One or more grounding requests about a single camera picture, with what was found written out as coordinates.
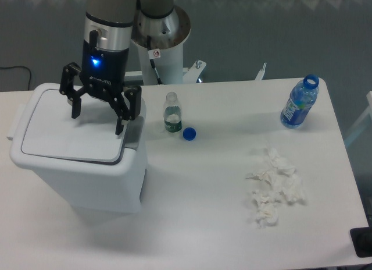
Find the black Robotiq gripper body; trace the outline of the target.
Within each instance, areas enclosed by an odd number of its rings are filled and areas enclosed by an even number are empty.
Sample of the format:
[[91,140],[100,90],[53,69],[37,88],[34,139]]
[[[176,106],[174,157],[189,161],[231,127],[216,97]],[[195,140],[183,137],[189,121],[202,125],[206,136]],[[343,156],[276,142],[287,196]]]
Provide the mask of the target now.
[[83,42],[80,80],[83,92],[103,101],[123,101],[124,76],[129,49],[108,51],[92,49]]

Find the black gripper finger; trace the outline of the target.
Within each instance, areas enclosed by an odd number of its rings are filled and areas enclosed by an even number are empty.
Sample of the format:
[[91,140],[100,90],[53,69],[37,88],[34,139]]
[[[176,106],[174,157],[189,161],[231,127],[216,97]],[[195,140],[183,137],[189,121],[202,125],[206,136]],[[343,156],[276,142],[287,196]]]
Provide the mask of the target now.
[[108,103],[117,115],[115,135],[123,132],[122,122],[136,119],[141,112],[141,86],[129,86],[110,88],[108,93]]
[[60,81],[59,92],[65,95],[71,103],[71,117],[76,119],[81,114],[81,96],[86,93],[86,88],[74,89],[74,79],[79,76],[81,68],[75,62],[71,62],[63,67]]

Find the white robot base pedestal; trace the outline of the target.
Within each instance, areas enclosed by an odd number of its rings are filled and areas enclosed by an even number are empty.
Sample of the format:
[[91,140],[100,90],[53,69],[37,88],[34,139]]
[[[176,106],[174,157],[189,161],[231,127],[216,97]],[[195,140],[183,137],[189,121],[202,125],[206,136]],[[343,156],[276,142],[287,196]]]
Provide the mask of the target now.
[[187,13],[179,6],[165,16],[135,13],[131,42],[136,46],[144,85],[201,83],[206,62],[184,67],[184,43],[191,32]]

